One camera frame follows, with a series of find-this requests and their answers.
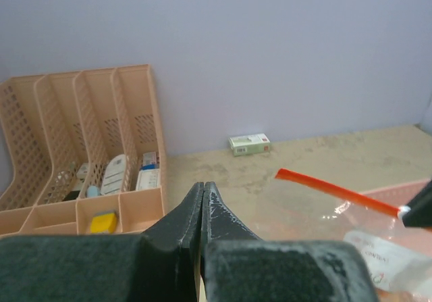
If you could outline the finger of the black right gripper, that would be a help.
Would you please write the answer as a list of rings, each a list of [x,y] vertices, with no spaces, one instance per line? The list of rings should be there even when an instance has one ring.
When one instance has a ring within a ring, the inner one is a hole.
[[[410,210],[402,217],[407,228],[430,228],[431,222],[431,181],[408,203]]]

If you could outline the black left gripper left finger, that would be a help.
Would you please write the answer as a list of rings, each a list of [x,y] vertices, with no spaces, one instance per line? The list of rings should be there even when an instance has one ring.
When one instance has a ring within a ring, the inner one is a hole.
[[[2,301],[197,301],[204,185],[140,234],[1,240]]]

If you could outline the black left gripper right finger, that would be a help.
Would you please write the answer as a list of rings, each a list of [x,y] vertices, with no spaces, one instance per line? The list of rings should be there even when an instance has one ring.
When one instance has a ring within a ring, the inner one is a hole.
[[[342,241],[264,241],[223,202],[202,201],[200,274],[208,301],[378,301],[364,259]]]

